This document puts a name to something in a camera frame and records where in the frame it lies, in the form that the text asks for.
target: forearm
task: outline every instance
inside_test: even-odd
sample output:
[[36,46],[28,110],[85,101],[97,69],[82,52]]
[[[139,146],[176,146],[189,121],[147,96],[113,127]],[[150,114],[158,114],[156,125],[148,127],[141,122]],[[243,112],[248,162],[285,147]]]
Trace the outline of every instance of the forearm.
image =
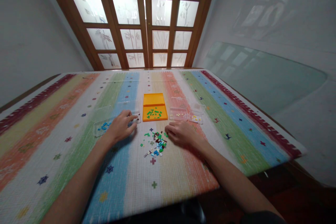
[[247,213],[271,211],[281,217],[275,207],[230,161],[219,154],[207,141],[193,143],[212,168],[219,183]]
[[52,204],[41,223],[79,223],[108,148],[103,138]]

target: tablecloth pattern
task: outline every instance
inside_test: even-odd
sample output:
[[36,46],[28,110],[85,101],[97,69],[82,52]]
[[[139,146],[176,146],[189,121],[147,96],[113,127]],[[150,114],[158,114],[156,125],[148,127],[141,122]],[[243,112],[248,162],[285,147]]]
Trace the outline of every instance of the tablecloth pattern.
[[[118,102],[137,99],[142,113],[144,93],[163,93],[168,113],[170,97],[204,104],[203,124],[188,123],[247,176],[306,153],[207,70],[66,73],[0,116],[1,222],[38,223],[95,145],[97,109],[110,105],[117,115]],[[83,223],[113,221],[219,187],[198,153],[166,137],[162,157],[144,157],[153,148],[152,132],[168,122],[139,123],[108,152]]]

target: striped tablecloth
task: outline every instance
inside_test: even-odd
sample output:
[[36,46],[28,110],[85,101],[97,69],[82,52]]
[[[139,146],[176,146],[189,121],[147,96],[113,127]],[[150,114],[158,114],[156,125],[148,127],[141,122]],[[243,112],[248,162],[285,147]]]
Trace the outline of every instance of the striped tablecloth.
[[[171,97],[205,105],[203,124],[190,125],[247,176],[306,153],[209,71],[66,73],[0,116],[1,223],[38,223],[96,143],[98,108],[111,106],[111,115],[118,114],[118,102],[137,99],[142,113],[144,93],[163,93],[168,111]],[[83,223],[113,221],[219,187],[197,153],[166,137],[163,156],[144,157],[152,132],[168,123],[141,122],[108,152]]]

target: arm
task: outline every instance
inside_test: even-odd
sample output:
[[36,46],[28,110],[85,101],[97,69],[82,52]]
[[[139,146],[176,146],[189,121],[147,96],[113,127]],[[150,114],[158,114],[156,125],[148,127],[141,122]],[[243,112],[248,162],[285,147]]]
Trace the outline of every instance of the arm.
[[271,211],[282,217],[266,197],[230,161],[219,154],[185,122],[171,122],[165,127],[169,138],[178,145],[191,145],[208,162],[220,185],[247,213]]
[[128,123],[138,116],[123,110],[110,125],[107,132],[97,141],[82,166],[62,190],[41,223],[79,223],[97,178],[105,155],[118,141],[129,136],[137,127]]

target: orange tray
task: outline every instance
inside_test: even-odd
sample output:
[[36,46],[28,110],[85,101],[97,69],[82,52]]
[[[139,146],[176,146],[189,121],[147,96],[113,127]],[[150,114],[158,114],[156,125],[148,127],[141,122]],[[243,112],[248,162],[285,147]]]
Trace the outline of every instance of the orange tray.
[[165,99],[162,93],[143,95],[142,121],[168,120]]

